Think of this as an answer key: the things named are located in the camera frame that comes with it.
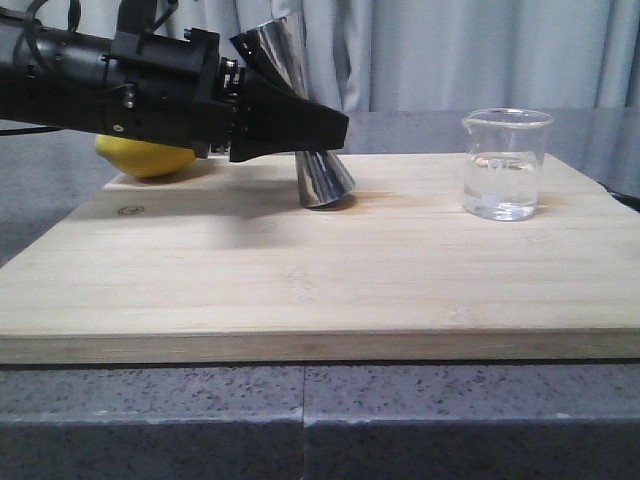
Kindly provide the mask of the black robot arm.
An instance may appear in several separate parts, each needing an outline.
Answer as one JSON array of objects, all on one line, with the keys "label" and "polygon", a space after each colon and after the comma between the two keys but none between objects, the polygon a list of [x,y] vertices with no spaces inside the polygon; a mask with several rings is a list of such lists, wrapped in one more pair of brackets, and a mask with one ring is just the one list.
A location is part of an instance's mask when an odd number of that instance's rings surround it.
[{"label": "black robot arm", "polygon": [[114,39],[1,15],[4,119],[192,149],[234,162],[343,146],[347,117],[257,73],[226,70],[216,33]]}]

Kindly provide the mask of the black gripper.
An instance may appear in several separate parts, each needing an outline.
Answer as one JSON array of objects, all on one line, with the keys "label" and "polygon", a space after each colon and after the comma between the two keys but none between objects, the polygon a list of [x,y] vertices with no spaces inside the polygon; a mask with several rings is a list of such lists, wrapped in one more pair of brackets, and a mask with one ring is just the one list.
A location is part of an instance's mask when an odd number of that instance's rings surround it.
[{"label": "black gripper", "polygon": [[219,40],[200,29],[185,40],[117,29],[105,80],[121,80],[124,88],[104,106],[105,132],[198,156],[230,146],[234,163],[343,147],[348,116],[251,70],[245,75],[238,61],[219,54]]}]

